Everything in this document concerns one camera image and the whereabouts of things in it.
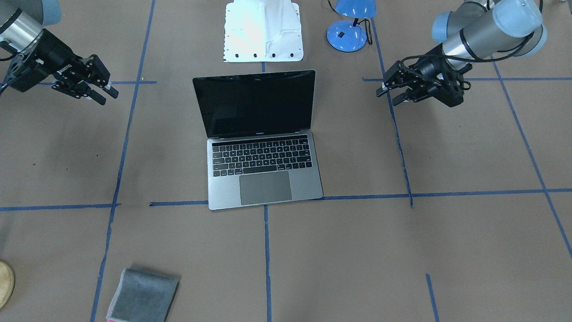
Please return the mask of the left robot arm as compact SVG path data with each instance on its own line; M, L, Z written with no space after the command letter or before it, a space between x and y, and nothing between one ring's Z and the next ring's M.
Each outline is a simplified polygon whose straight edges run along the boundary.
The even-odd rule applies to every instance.
M437 16L432 37L437 45L416 55L414 64L407 65L405 57L386 71L376 96L404 88L392 99L395 106L432 97L458 106L471 87L463 76L473 64L491 62L494 53L500 60L533 55L545 45L548 32L533 0L466 0Z

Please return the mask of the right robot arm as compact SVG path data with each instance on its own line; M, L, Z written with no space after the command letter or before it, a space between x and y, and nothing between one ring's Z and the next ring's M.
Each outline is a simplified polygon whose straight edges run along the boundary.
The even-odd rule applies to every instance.
M0 10L1 48L10 53L5 60L11 63L1 90L11 87L23 93L53 76L51 87L70 97L104 105L106 98L91 88L95 85L118 98L109 83L110 72L97 55L82 58L47 30L62 17L57 0L3 0Z

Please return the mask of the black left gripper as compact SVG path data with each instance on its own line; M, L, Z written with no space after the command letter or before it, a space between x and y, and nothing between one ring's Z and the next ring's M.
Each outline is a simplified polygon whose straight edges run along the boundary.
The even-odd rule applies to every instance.
M407 67L402 61L396 61L384 74L376 97L381 97L390 90L407 88L392 99L393 106L428 98L435 98L449 107L462 104L466 90L463 75L472 69L472 64L460 61L460 67L455 68L442 55L442 45L437 45L421 57L413 68Z

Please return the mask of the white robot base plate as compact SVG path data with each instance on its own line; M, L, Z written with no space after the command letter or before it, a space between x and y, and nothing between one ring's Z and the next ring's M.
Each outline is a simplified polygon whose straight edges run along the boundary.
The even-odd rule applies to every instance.
M291 0L234 0L225 7L223 61L297 62L304 56L300 8Z

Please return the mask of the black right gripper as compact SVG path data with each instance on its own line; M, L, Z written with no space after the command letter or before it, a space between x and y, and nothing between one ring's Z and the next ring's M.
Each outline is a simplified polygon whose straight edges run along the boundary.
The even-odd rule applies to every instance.
M10 64L8 86L23 93L53 75L55 81L51 87L68 96L86 97L104 105L106 98L92 90L92 84L110 97L118 98L119 92L110 85L110 72L100 57L90 55L79 61L77 57L59 38L42 30L25 52L17 54Z

